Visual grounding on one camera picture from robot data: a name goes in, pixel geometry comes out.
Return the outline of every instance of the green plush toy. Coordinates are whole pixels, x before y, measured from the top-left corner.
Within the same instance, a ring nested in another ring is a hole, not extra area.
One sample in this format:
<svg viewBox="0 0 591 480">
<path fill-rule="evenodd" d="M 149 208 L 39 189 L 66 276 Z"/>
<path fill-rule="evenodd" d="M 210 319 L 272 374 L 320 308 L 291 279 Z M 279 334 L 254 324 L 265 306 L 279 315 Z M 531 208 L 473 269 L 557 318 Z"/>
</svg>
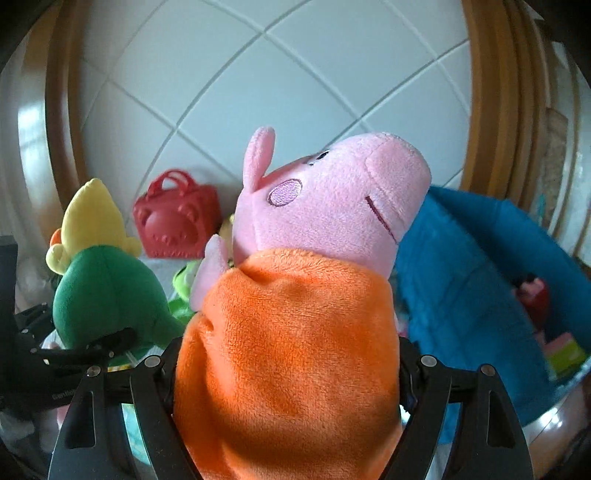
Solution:
<svg viewBox="0 0 591 480">
<path fill-rule="evenodd" d="M 127 237 L 121 213 L 100 180 L 76 193 L 51 243 L 47 265 L 63 275 L 53 322 L 66 348 L 131 327 L 139 337 L 131 354 L 139 359 L 153 345 L 166 348 L 183 334 L 158 279 L 137 258 L 141 244 Z M 111 365 L 127 362 L 122 356 Z"/>
</svg>

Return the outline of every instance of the embroidered mouth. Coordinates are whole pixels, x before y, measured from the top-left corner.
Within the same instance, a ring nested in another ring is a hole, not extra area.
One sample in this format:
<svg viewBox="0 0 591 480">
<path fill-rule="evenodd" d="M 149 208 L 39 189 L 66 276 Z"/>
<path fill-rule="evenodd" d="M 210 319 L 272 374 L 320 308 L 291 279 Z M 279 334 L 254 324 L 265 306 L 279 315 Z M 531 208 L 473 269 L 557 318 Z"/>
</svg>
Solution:
<svg viewBox="0 0 591 480">
<path fill-rule="evenodd" d="M 378 218 L 379 222 L 383 225 L 383 227 L 386 229 L 386 231 L 390 234 L 390 236 L 392 237 L 392 240 L 394 240 L 394 242 L 398 245 L 398 242 L 396 241 L 396 237 L 392 233 L 392 230 L 390 229 L 389 225 L 386 223 L 386 220 L 384 220 L 384 217 L 382 217 L 382 214 L 379 212 L 379 210 L 374 205 L 374 201 L 371 199 L 371 197 L 369 195 L 367 197 L 365 197 L 365 201 L 368 203 L 369 208 L 371 208 L 371 211 Z"/>
</svg>

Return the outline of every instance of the red bag handle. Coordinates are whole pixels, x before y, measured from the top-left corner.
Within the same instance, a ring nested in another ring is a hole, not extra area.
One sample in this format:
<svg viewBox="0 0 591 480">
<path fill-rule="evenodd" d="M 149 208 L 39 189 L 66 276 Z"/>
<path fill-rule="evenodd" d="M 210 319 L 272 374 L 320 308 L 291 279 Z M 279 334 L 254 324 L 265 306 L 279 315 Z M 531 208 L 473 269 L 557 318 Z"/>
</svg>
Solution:
<svg viewBox="0 0 591 480">
<path fill-rule="evenodd" d="M 164 191 L 162 188 L 164 180 L 172 180 L 175 182 L 181 197 L 198 187 L 197 183 L 188 172 L 177 168 L 171 168 L 160 174 L 152 183 L 150 183 L 146 198 L 154 197 L 162 193 Z"/>
</svg>

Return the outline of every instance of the orange plush body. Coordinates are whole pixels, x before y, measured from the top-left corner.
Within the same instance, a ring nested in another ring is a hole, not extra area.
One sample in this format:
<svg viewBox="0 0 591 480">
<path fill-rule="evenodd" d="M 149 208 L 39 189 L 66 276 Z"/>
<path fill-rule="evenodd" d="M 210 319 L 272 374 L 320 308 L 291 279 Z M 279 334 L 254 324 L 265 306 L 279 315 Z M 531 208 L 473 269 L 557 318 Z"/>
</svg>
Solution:
<svg viewBox="0 0 591 480">
<path fill-rule="evenodd" d="M 205 479 L 375 480 L 401 434 L 399 361 L 383 276 L 257 252 L 186 329 L 174 421 Z"/>
</svg>

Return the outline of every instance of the pig ear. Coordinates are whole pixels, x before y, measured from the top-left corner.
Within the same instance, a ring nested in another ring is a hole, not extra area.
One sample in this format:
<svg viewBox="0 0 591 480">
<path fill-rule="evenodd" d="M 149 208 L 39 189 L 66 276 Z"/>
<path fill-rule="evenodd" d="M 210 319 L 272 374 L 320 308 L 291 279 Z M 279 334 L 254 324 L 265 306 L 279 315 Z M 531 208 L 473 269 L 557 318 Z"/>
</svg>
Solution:
<svg viewBox="0 0 591 480">
<path fill-rule="evenodd" d="M 263 175 L 271 165 L 275 148 L 275 131 L 271 127 L 261 127 L 252 136 L 244 155 L 242 182 L 247 192 L 254 192 Z"/>
</svg>

